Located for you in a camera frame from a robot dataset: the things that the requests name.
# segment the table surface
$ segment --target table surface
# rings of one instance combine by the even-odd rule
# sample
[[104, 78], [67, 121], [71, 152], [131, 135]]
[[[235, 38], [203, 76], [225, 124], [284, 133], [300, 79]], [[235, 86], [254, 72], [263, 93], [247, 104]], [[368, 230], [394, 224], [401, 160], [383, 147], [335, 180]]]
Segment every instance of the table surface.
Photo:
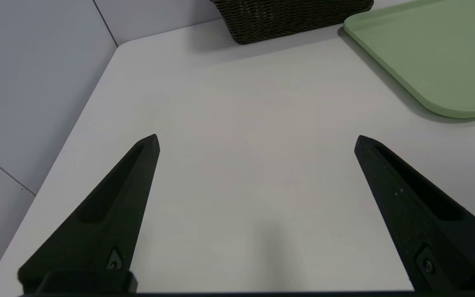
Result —
[[475, 215], [475, 120], [421, 107], [340, 25], [241, 46], [219, 20], [117, 49], [0, 261], [1, 297], [20, 295], [18, 268], [153, 133], [139, 292], [411, 290], [353, 153], [360, 134]]

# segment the woven basket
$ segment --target woven basket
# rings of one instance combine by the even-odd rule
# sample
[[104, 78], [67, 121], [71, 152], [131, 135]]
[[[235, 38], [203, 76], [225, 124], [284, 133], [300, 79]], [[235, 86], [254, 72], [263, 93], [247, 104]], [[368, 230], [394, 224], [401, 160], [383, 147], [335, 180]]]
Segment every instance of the woven basket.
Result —
[[212, 0], [240, 45], [342, 23], [373, 0]]

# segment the green tray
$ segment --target green tray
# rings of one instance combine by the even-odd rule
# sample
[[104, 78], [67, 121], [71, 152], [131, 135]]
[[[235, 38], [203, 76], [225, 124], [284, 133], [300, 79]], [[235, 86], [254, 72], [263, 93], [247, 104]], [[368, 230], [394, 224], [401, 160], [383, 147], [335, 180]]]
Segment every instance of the green tray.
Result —
[[475, 117], [475, 0], [416, 0], [344, 28], [430, 111]]

